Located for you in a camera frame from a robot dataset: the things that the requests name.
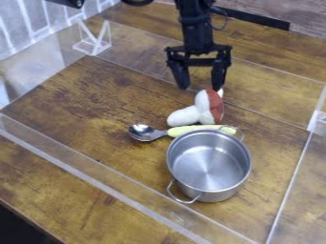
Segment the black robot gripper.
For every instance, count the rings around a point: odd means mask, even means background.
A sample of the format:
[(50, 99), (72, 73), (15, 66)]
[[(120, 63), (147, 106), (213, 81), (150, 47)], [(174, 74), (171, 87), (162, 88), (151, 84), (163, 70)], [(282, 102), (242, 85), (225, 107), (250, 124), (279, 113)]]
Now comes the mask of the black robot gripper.
[(172, 71), (178, 87), (184, 91), (190, 87), (190, 66), (211, 66), (211, 86), (219, 91), (226, 82), (231, 66), (231, 46), (217, 44), (213, 37), (213, 25), (209, 19), (200, 22), (180, 22), (183, 45), (167, 47), (167, 66)]

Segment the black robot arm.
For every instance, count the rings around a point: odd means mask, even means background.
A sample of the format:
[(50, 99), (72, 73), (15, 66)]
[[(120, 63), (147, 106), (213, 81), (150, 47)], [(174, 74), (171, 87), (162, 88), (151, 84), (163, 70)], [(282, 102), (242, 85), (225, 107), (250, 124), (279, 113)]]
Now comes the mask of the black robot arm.
[(229, 22), (227, 13), (213, 6), (215, 0), (174, 0), (179, 13), (183, 45), (167, 47), (167, 66), (182, 90), (190, 87), (190, 67), (211, 67), (211, 87), (219, 91), (226, 83), (231, 66), (231, 46), (214, 42), (213, 31), (221, 31), (211, 24), (211, 14), (219, 13)]

